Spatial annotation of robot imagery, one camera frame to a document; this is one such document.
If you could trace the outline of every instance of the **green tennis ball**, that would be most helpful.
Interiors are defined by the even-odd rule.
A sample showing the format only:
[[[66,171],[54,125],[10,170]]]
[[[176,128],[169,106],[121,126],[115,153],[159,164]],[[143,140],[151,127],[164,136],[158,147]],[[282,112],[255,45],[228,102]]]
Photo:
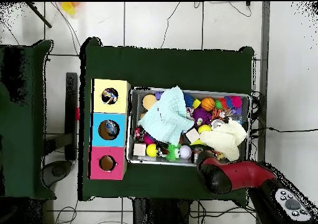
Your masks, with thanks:
[[[218,108],[218,109],[222,109],[223,108],[223,106],[222,106],[222,104],[221,104],[221,102],[219,100],[216,100],[216,108]]]

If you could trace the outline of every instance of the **white tile floor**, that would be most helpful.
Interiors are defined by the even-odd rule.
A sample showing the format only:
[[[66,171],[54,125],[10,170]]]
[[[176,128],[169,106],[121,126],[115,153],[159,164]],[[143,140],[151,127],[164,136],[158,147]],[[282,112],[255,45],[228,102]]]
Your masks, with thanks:
[[[99,37],[105,46],[160,48],[167,18],[177,4],[178,2],[83,2],[76,8],[74,16],[63,11],[62,13],[74,28],[80,44],[88,37]],[[232,4],[249,15],[245,2]],[[61,105],[65,103],[65,73],[69,71],[80,74],[80,60],[74,56],[80,52],[80,45],[75,36],[73,43],[65,20],[50,2],[36,2],[35,6],[41,14],[44,14],[45,10],[45,17],[53,26],[51,29],[44,26],[26,4],[15,4],[7,8],[3,22],[20,45],[32,45],[43,38],[54,41],[52,55],[49,56],[50,61],[46,67],[47,133],[63,133],[65,110]],[[163,48],[195,50],[201,49],[203,45],[205,49],[238,50],[243,46],[251,46],[256,59],[260,59],[261,2],[252,2],[252,15],[245,17],[227,2],[207,1],[204,3],[204,23],[202,8],[202,3],[196,9],[193,2],[179,4],[169,20]],[[0,33],[0,44],[17,44],[2,23]],[[256,61],[256,69],[258,80],[259,61]],[[63,153],[54,152],[46,157],[46,162],[63,159]],[[62,208],[76,205],[77,171],[76,163],[70,175],[54,185],[53,191],[57,199],[46,204],[47,224],[55,223]],[[236,207],[231,201],[204,200],[202,203],[209,215],[218,215],[224,210]],[[194,202],[191,207],[193,216],[198,215],[198,208],[198,203]],[[132,203],[128,198],[95,198],[89,202],[78,202],[76,211],[77,216],[71,224],[132,224]],[[69,221],[72,217],[73,211],[69,208],[60,214],[58,222],[69,224],[62,222]],[[190,224],[198,224],[196,218],[189,220]],[[219,218],[206,218],[204,224],[255,224],[255,219],[244,210],[236,210]]]

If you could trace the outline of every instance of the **green tablecloth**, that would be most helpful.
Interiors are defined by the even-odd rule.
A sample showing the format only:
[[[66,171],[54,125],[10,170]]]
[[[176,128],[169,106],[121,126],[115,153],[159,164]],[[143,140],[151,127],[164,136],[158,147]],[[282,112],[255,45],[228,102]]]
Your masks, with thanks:
[[[123,196],[219,199],[245,204],[245,189],[225,195],[214,195],[205,190],[194,167],[129,163],[122,181],[89,180],[89,115],[92,78],[121,79],[132,86],[170,88],[178,85],[181,89],[250,94],[252,48],[245,47],[235,52],[151,50],[101,45],[97,38],[88,38],[81,47],[79,107],[82,115],[79,142],[83,141],[84,145],[79,151],[79,198],[87,200],[91,196]]]
[[[55,198],[41,180],[43,66],[51,45],[49,40],[31,47],[0,45],[0,196]]]

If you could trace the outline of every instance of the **light blue towel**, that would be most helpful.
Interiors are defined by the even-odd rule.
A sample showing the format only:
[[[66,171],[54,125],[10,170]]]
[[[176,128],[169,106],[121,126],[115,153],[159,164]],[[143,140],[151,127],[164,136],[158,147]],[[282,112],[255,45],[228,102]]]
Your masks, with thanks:
[[[139,120],[138,125],[158,141],[177,145],[181,132],[194,125],[193,120],[186,118],[182,90],[178,86],[166,90]]]

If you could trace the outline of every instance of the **stacked colorful boxes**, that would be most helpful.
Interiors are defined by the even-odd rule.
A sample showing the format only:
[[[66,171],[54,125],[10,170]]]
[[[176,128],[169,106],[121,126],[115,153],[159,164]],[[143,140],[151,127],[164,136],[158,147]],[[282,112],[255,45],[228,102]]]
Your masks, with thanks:
[[[127,81],[92,80],[89,179],[122,180],[124,177],[129,90]]]

